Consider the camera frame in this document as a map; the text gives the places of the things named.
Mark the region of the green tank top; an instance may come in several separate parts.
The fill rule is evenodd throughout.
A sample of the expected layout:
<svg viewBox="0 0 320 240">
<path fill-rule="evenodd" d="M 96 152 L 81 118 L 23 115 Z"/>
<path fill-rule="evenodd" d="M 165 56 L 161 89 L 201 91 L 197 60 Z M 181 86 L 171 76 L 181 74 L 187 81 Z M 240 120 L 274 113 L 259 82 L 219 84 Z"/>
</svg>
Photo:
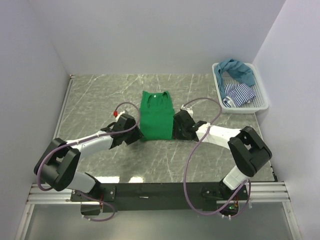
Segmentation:
<svg viewBox="0 0 320 240">
<path fill-rule="evenodd" d="M 139 128 L 142 141 L 172 140 L 175 110 L 168 91 L 142 92 Z"/>
</svg>

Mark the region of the blue tank top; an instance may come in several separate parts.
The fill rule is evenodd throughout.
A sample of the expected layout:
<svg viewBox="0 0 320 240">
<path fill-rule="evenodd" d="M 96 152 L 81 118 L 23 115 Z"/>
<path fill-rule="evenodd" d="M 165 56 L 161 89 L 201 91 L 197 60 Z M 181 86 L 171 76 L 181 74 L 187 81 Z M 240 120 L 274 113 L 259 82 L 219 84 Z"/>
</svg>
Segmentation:
<svg viewBox="0 0 320 240">
<path fill-rule="evenodd" d="M 255 82 L 253 71 L 243 62 L 228 58 L 214 67 L 214 74 L 217 81 L 217 86 L 221 98 L 226 97 L 226 91 L 224 89 L 224 80 L 222 74 L 227 72 L 234 80 L 240 84 L 246 84 L 248 87 L 253 86 Z"/>
</svg>

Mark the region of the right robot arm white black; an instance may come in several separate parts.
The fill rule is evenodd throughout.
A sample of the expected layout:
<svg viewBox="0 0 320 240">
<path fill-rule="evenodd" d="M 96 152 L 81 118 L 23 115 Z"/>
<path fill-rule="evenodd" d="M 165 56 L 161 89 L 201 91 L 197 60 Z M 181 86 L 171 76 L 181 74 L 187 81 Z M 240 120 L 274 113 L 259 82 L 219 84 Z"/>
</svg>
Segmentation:
<svg viewBox="0 0 320 240">
<path fill-rule="evenodd" d="M 208 143 L 225 148 L 231 152 L 234 167 L 215 183 L 215 189 L 203 190 L 205 197 L 230 200 L 265 165 L 270 165 L 272 152 L 256 130 L 251 126 L 242 129 L 226 128 L 206 121 L 195 122 L 188 110 L 180 110 L 173 116 L 172 137 L 179 140 L 195 141 L 196 145 L 188 155 L 183 173 L 183 190 L 187 193 L 187 172 L 194 152 L 201 143 Z"/>
</svg>

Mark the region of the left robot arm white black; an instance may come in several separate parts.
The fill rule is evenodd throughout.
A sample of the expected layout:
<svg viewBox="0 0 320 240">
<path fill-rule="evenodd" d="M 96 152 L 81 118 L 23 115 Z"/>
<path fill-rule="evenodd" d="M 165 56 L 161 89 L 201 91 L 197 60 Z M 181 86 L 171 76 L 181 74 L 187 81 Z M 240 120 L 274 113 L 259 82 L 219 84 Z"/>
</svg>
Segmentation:
<svg viewBox="0 0 320 240">
<path fill-rule="evenodd" d="M 130 145 L 142 137 L 135 118 L 123 111 L 115 122 L 95 134 L 69 141 L 59 137 L 53 139 L 33 172 L 38 183 L 44 181 L 50 185 L 49 190 L 60 192 L 71 189 L 82 194 L 88 201 L 110 201 L 112 197 L 107 196 L 95 177 L 77 171 L 78 163 L 92 154 L 113 149 L 123 142 Z"/>
</svg>

